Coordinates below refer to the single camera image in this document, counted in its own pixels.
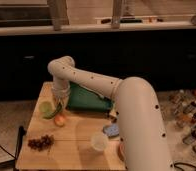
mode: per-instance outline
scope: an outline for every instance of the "dark wall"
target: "dark wall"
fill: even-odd
[[[72,56],[76,67],[125,78],[156,90],[196,87],[196,30],[0,37],[0,100],[37,98],[51,80],[50,60]]]

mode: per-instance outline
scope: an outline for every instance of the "floor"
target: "floor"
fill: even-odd
[[[13,155],[19,126],[27,129],[35,104],[36,100],[0,102],[0,144]],[[0,162],[11,159],[0,149]],[[12,164],[0,165],[0,171],[12,171]]]

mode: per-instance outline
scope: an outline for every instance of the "green cloth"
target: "green cloth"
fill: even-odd
[[[112,109],[112,101],[107,98],[100,98],[98,94],[89,91],[78,84],[70,83],[71,92],[69,95],[68,110],[109,112]]]

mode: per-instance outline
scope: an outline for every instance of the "blue object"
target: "blue object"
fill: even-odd
[[[119,128],[118,128],[117,123],[104,126],[103,133],[105,133],[109,138],[118,136]]]

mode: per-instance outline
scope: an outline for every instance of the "onion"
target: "onion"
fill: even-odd
[[[63,114],[59,113],[54,117],[54,123],[57,126],[64,126],[66,122],[66,118]]]

